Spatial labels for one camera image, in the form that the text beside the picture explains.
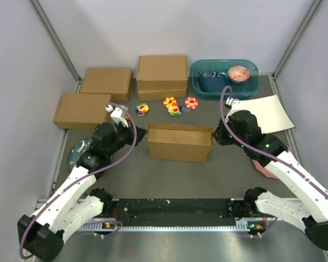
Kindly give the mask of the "brown cardboard box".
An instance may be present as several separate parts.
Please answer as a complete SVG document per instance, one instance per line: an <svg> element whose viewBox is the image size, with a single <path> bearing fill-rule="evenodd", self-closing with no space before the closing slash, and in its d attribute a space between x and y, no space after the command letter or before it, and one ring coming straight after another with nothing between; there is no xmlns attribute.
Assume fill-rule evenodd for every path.
<svg viewBox="0 0 328 262"><path fill-rule="evenodd" d="M210 127L148 123L147 145L153 159L205 163L212 149Z"/></svg>

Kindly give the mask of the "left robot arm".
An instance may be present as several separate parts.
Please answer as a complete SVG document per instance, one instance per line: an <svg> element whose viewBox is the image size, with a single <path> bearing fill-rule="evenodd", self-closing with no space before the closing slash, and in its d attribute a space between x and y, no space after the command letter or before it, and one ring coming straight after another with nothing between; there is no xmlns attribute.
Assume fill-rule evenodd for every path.
<svg viewBox="0 0 328 262"><path fill-rule="evenodd" d="M126 145L135 147L144 138L146 129L132 124L99 124L90 146L81 154L60 188L32 215L23 215L18 223L19 253L28 259L28 251L42 261L53 261L67 240L90 219L108 216L113 210L110 194L94 189L81 203L82 194L103 173L114 167L112 156Z"/></svg>

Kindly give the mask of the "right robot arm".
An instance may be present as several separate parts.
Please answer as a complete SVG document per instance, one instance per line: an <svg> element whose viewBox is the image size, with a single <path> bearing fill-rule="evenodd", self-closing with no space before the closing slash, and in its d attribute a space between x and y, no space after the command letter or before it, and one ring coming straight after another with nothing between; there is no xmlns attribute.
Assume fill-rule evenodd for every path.
<svg viewBox="0 0 328 262"><path fill-rule="evenodd" d="M244 197L247 214L266 213L281 219L305 233L314 245L328 251L328 190L296 160L280 139L262 133L256 116L247 110L236 111L229 117L221 116L213 138L220 145L240 147L298 198L295 203L260 187L250 189Z"/></svg>

